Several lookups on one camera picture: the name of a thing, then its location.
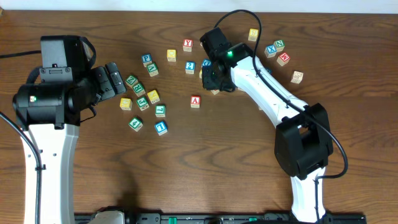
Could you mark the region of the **red I block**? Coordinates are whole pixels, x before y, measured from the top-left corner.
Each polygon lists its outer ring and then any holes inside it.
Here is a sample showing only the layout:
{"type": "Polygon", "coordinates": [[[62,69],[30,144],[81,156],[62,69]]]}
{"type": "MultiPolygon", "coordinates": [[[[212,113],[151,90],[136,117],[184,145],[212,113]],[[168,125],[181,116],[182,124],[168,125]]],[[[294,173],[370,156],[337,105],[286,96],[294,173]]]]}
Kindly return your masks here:
{"type": "Polygon", "coordinates": [[[218,94],[220,91],[219,90],[211,90],[212,94],[216,95],[218,94]]]}

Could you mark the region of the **red A block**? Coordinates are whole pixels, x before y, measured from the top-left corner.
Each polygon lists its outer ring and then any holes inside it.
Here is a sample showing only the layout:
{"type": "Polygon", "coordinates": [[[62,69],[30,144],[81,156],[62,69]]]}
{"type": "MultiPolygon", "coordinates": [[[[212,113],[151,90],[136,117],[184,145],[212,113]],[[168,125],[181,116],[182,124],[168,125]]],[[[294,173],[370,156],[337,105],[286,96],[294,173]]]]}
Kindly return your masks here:
{"type": "Polygon", "coordinates": [[[191,96],[190,98],[190,106],[192,108],[199,108],[201,103],[201,97],[200,96],[191,96]]]}

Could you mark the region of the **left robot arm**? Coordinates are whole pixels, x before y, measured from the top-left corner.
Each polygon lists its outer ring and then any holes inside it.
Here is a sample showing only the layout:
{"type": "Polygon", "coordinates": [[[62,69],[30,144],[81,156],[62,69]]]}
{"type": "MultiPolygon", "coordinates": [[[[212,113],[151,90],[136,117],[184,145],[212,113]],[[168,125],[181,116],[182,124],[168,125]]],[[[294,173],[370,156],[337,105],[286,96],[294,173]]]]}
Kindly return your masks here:
{"type": "Polygon", "coordinates": [[[24,223],[73,223],[73,160],[81,112],[126,92],[114,62],[95,67],[86,37],[40,39],[42,66],[13,97],[25,154],[24,223]]]}

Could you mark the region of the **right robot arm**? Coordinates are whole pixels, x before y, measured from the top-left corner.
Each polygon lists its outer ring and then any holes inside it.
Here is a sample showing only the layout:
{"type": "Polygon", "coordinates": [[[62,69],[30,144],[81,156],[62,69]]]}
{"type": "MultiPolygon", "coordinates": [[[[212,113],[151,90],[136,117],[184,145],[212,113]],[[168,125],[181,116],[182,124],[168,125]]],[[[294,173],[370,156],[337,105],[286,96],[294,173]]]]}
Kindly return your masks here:
{"type": "Polygon", "coordinates": [[[200,43],[210,59],[202,69],[204,89],[240,88],[257,103],[275,127],[274,154],[291,179],[293,216],[300,222],[321,220],[326,214],[322,183],[314,181],[325,173],[333,153],[326,109],[319,103],[309,106],[288,92],[250,47],[233,45],[220,28],[206,32],[200,43]]]}

